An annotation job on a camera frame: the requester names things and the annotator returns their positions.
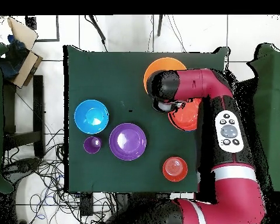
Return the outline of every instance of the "bowl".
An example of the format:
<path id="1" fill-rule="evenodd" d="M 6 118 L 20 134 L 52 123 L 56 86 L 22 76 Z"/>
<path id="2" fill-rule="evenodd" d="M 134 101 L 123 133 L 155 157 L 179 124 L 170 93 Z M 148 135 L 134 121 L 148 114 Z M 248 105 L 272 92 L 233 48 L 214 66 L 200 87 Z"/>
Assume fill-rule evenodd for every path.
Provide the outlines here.
<path id="1" fill-rule="evenodd" d="M 200 98 L 193 99 L 192 102 L 187 102 L 184 108 L 179 108 L 176 113 L 168 113 L 168 118 L 173 126 L 182 131 L 196 130 L 200 102 Z"/>
<path id="2" fill-rule="evenodd" d="M 165 178 L 172 182 L 179 182 L 185 178 L 188 173 L 186 162 L 177 156 L 168 158 L 163 165 L 163 174 Z"/>
<path id="3" fill-rule="evenodd" d="M 109 138 L 112 153 L 121 160 L 139 158 L 146 147 L 146 136 L 135 124 L 123 123 L 116 126 Z"/>
<path id="4" fill-rule="evenodd" d="M 105 105 L 98 100 L 85 100 L 75 110 L 77 127 L 84 133 L 97 134 L 105 129 L 109 113 Z"/>
<path id="5" fill-rule="evenodd" d="M 84 141 L 84 150 L 89 154 L 95 154 L 100 150 L 102 140 L 96 136 L 90 136 Z"/>
<path id="6" fill-rule="evenodd" d="M 175 58 L 159 58 L 154 60 L 146 69 L 143 77 L 144 89 L 147 92 L 146 83 L 148 78 L 156 71 L 178 71 L 186 70 L 187 67 L 184 66 L 182 62 Z"/>

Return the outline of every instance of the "cup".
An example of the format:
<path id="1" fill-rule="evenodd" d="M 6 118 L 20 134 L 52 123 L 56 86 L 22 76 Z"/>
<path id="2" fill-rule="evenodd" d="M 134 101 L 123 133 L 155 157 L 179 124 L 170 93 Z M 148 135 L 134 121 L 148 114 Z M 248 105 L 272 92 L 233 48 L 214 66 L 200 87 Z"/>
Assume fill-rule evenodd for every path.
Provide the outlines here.
<path id="1" fill-rule="evenodd" d="M 84 141 L 84 150 L 89 154 L 95 154 L 100 150 L 102 140 L 96 136 L 90 136 Z"/>
<path id="2" fill-rule="evenodd" d="M 186 162 L 180 157 L 170 157 L 163 165 L 163 174 L 165 178 L 172 182 L 178 182 L 185 178 L 188 172 Z"/>

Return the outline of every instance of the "purple plate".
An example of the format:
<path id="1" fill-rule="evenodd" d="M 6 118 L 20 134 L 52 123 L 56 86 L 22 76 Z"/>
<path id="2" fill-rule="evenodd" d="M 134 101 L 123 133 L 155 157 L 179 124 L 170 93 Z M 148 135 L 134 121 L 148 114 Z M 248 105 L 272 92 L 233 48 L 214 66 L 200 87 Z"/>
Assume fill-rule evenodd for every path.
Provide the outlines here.
<path id="1" fill-rule="evenodd" d="M 123 123 L 112 130 L 109 145 L 117 158 L 135 160 L 144 153 L 146 137 L 137 125 Z"/>

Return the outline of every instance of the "cardboard box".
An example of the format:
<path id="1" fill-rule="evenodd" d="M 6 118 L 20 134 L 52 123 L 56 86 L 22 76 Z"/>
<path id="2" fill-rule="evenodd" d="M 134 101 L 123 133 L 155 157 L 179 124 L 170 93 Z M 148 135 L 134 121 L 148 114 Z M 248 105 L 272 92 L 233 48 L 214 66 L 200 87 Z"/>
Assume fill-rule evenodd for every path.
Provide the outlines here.
<path id="1" fill-rule="evenodd" d="M 15 79 L 10 81 L 21 88 L 23 85 L 27 86 L 29 84 L 43 58 L 31 51 L 38 37 L 37 33 L 34 30 L 28 28 L 24 24 L 21 24 L 11 17 L 8 18 L 8 25 L 12 29 L 12 34 L 15 39 L 23 42 L 26 48 L 30 51 L 19 71 L 19 74 Z"/>

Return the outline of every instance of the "orange plate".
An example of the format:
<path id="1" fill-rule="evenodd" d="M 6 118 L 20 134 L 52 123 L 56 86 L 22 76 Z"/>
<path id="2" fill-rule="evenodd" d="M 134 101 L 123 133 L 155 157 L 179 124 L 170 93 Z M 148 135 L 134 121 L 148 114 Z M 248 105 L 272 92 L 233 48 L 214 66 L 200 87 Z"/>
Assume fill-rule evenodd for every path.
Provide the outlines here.
<path id="1" fill-rule="evenodd" d="M 184 108 L 178 109 L 176 113 L 168 114 L 170 122 L 182 131 L 193 131 L 197 128 L 198 106 L 201 102 L 200 98 L 187 102 Z"/>
<path id="2" fill-rule="evenodd" d="M 178 182 L 185 178 L 188 173 L 186 162 L 177 156 L 168 158 L 163 165 L 163 174 L 165 178 L 172 182 Z"/>
<path id="3" fill-rule="evenodd" d="M 175 58 L 159 58 L 155 61 L 153 61 L 148 68 L 145 71 L 144 74 L 144 88 L 145 91 L 147 92 L 146 89 L 146 81 L 149 78 L 149 76 L 151 74 L 153 74 L 156 71 L 170 71 L 170 70 L 185 70 L 187 69 L 186 66 L 183 65 L 182 62 L 180 62 L 179 60 L 175 59 Z"/>

